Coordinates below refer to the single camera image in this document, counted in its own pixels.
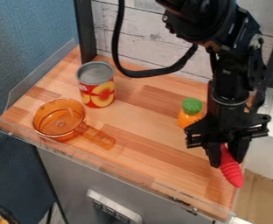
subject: can label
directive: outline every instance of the can label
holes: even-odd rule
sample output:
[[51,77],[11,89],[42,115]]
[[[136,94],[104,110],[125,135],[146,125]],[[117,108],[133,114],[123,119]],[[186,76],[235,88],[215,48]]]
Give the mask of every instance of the can label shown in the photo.
[[95,86],[81,82],[80,94],[82,102],[88,107],[94,109],[105,108],[115,100],[114,78]]

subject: gray cabinet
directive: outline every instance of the gray cabinet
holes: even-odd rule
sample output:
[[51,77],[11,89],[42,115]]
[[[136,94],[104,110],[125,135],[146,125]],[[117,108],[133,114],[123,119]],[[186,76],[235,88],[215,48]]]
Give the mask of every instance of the gray cabinet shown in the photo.
[[121,223],[93,207],[92,189],[140,214],[145,224],[212,224],[201,215],[66,158],[39,150],[70,224]]

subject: can lid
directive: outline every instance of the can lid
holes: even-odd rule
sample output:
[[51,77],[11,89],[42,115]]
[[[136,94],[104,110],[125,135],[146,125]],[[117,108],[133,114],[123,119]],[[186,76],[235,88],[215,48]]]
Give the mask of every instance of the can lid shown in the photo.
[[87,85],[100,85],[110,81],[113,74],[114,70],[110,64],[94,61],[83,65],[77,72],[77,78]]
[[195,116],[202,110],[203,103],[194,98],[185,98],[182,107],[187,115]]

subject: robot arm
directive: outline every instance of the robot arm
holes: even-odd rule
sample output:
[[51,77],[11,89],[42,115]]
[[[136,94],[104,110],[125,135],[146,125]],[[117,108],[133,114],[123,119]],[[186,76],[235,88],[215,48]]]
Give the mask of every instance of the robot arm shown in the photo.
[[[208,84],[207,115],[185,128],[188,148],[203,147],[212,167],[221,164],[221,144],[227,144],[234,159],[241,163],[252,138],[268,135],[269,115],[256,112],[263,105],[265,72],[260,25],[235,0],[156,0],[165,7],[163,21],[170,33],[193,43],[173,66],[158,70],[129,71],[118,59],[118,42],[124,15],[124,0],[112,40],[113,58],[119,70],[135,78],[168,74],[181,69],[195,54],[198,45],[210,54],[213,80]],[[263,99],[247,105],[249,92],[256,90]]]

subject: red rubber toy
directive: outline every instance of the red rubber toy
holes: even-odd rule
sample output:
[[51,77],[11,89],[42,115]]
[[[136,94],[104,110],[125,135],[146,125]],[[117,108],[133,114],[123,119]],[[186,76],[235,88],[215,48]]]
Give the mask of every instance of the red rubber toy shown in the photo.
[[221,149],[221,164],[220,169],[224,177],[236,188],[242,188],[244,177],[242,169],[239,164],[231,156],[228,148],[223,143],[220,146]]

